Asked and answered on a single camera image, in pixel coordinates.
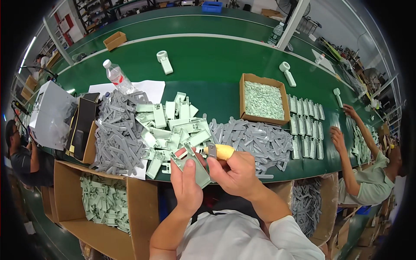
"hand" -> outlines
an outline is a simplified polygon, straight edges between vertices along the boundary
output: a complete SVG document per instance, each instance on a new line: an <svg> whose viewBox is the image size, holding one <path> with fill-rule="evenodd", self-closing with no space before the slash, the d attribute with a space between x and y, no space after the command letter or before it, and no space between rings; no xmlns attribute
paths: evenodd
<svg viewBox="0 0 416 260"><path fill-rule="evenodd" d="M185 152L185 148L180 149L175 154L179 156ZM200 154L195 153L202 166L206 167L206 162ZM171 159L171 183L175 196L178 201L176 208L189 218L199 209L202 204L203 193L201 187L195 181L195 161L188 159L185 162L183 171Z"/></svg>
<svg viewBox="0 0 416 260"><path fill-rule="evenodd" d="M336 126L332 126L329 132L331 133L332 142L334 143L335 149L338 151L338 153L347 153L347 149L345 148L344 143L344 135L342 134L341 130Z"/></svg>
<svg viewBox="0 0 416 260"><path fill-rule="evenodd" d="M235 151L227 161L208 157L207 162L210 177L228 194L250 200L262 185L255 176L254 157L248 152Z"/></svg>
<svg viewBox="0 0 416 260"><path fill-rule="evenodd" d="M344 104L344 112L345 112L346 115L350 116L354 120L359 118L357 112L350 105Z"/></svg>

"blue plastic crate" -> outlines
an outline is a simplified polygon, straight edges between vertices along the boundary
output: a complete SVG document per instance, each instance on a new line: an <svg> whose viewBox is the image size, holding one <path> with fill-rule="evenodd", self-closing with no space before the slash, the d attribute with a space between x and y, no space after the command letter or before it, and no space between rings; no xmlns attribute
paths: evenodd
<svg viewBox="0 0 416 260"><path fill-rule="evenodd" d="M221 12L222 8L222 2L204 2L202 4L202 12Z"/></svg>

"white shirt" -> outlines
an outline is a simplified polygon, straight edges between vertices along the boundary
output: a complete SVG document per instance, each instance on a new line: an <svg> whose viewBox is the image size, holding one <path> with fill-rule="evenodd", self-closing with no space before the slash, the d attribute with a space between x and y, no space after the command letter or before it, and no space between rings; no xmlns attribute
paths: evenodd
<svg viewBox="0 0 416 260"><path fill-rule="evenodd" d="M324 253L300 230L292 216L270 224L270 239L257 219L235 210L204 212L189 221L176 254L180 260L324 260Z"/></svg>
<svg viewBox="0 0 416 260"><path fill-rule="evenodd" d="M46 56L42 57L40 59L40 66L42 68L46 68L46 64L48 63L48 61L49 61L49 58L48 57L46 57Z"/></svg>

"water bottle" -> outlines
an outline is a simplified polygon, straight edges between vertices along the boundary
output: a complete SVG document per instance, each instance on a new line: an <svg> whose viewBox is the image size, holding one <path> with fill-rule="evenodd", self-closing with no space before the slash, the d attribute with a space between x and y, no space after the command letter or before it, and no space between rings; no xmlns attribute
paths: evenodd
<svg viewBox="0 0 416 260"><path fill-rule="evenodd" d="M277 42L279 41L280 37L283 34L283 26L284 25L285 25L284 23L280 22L280 24L273 29L273 32L270 35L269 40L267 40L268 44L270 44L270 45L276 45L277 44Z"/></svg>
<svg viewBox="0 0 416 260"><path fill-rule="evenodd" d="M124 95L134 93L134 87L131 81L126 77L124 72L120 69L120 66L111 63L109 59L103 63L106 69L107 78L121 91Z"/></svg>

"worker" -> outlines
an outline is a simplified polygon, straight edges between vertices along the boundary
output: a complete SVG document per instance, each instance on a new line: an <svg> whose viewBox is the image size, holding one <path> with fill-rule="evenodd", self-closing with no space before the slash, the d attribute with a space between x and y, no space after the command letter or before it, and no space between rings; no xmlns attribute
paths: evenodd
<svg viewBox="0 0 416 260"><path fill-rule="evenodd" d="M28 186L53 185L54 157L39 151L32 141L21 146L19 130L14 120L9 120L5 130L6 143L9 148L7 157L17 178Z"/></svg>
<svg viewBox="0 0 416 260"><path fill-rule="evenodd" d="M371 151L375 162L363 171L353 170L349 161L348 152L345 148L344 136L338 127L330 129L331 139L341 158L342 178L339 179L338 203L359 204L362 206L378 205L391 193L396 176L405 176L401 170L400 147L392 149L389 158L383 155L374 142L374 139L358 116L354 108L344 104L346 115L354 119L361 134Z"/></svg>
<svg viewBox="0 0 416 260"><path fill-rule="evenodd" d="M176 155L184 152L182 148ZM202 156L196 156L206 167ZM287 203L255 176L251 154L234 151L227 161L208 157L207 162L210 177L225 192L251 202L265 224L264 231L256 218L236 210L211 210L196 215L203 192L195 181L195 161L186 160L181 171L171 160L177 205L150 239L150 260L325 259L324 253L302 233Z"/></svg>
<svg viewBox="0 0 416 260"><path fill-rule="evenodd" d="M372 91L376 92L381 87L379 78L382 77L383 74L381 74L380 71L376 68L365 69L363 73L364 76L367 77Z"/></svg>
<svg viewBox="0 0 416 260"><path fill-rule="evenodd" d="M44 69L46 68L46 64L48 63L49 58L46 55L38 54L36 56L36 62L40 64L40 66Z"/></svg>

